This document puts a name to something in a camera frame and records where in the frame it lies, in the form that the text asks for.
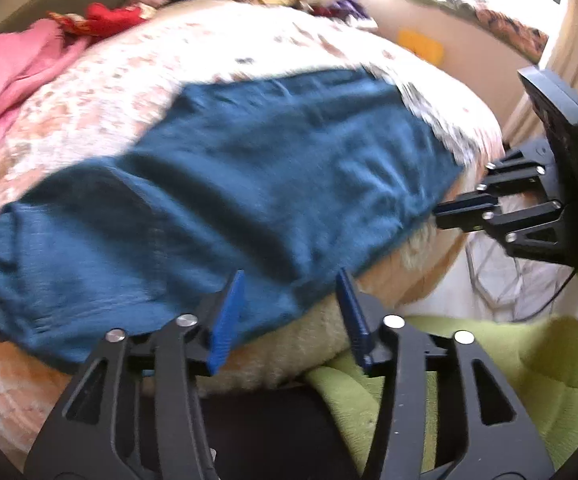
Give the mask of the pink quilt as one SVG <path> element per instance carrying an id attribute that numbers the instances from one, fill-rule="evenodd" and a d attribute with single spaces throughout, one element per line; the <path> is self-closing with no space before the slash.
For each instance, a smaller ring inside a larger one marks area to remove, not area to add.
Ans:
<path id="1" fill-rule="evenodd" d="M 49 18 L 24 32 L 0 34 L 0 142 L 26 99 L 62 74 L 88 46 L 87 38 L 65 36 Z"/>

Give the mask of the purple clothes pile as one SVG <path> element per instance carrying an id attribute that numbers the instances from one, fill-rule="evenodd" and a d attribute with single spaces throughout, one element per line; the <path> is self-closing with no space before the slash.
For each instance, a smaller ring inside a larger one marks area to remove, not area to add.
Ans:
<path id="1" fill-rule="evenodd" d="M 374 18 L 371 18 L 364 6 L 355 0 L 337 0 L 330 3 L 329 6 L 314 6 L 313 13 L 357 29 L 372 30 L 377 28 Z"/>

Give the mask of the green garment of person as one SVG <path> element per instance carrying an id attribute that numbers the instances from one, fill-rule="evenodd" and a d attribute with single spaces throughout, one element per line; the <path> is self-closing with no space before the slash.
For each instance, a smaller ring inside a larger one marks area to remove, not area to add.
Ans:
<path id="1" fill-rule="evenodd" d="M 430 339 L 418 479 L 578 479 L 578 321 L 404 318 Z M 352 350 L 311 370 L 359 476 L 383 379 Z"/>

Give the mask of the blue denim pants lace hem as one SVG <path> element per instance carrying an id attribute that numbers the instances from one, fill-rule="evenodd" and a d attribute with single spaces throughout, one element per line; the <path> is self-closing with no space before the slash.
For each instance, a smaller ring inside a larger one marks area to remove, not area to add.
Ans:
<path id="1" fill-rule="evenodd" d="M 1 209 L 0 340 L 68 372 L 107 330 L 159 330 L 240 270 L 243 344 L 385 257 L 459 176 L 367 70 L 190 84 L 124 153 Z"/>

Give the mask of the yellow sticky paper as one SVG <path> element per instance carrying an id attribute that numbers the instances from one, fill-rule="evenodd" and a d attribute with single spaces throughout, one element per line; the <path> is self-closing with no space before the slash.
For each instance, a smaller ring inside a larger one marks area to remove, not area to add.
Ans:
<path id="1" fill-rule="evenodd" d="M 401 29 L 396 43 L 415 54 L 417 58 L 439 67 L 444 58 L 444 47 L 440 42 L 411 29 Z"/>

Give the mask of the red floral pillow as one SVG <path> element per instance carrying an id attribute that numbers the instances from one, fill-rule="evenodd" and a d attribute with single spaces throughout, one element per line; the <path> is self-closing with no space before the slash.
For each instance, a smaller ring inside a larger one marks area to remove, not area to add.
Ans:
<path id="1" fill-rule="evenodd" d="M 155 8 L 138 3 L 109 9 L 94 2 L 87 7 L 85 15 L 57 12 L 48 12 L 47 15 L 70 35 L 106 39 L 150 20 L 155 15 Z"/>

